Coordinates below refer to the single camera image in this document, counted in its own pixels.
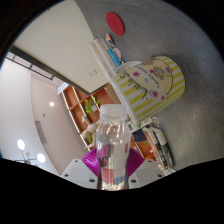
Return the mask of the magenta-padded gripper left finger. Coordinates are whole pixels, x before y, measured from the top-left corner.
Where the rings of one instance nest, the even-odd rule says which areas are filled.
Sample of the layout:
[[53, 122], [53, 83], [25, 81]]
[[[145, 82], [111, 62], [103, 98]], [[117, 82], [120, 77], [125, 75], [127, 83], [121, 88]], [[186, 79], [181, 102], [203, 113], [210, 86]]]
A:
[[96, 149], [88, 152], [82, 159], [73, 159], [61, 177], [78, 186], [97, 189], [100, 166]]

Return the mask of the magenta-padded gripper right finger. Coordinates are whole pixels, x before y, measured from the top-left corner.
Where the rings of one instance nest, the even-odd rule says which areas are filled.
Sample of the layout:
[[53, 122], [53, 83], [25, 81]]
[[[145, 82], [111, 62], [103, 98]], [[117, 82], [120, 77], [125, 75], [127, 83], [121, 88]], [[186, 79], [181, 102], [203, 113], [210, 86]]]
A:
[[140, 188], [164, 177], [164, 173], [152, 159], [144, 159], [130, 149], [127, 160], [127, 179], [130, 188]]

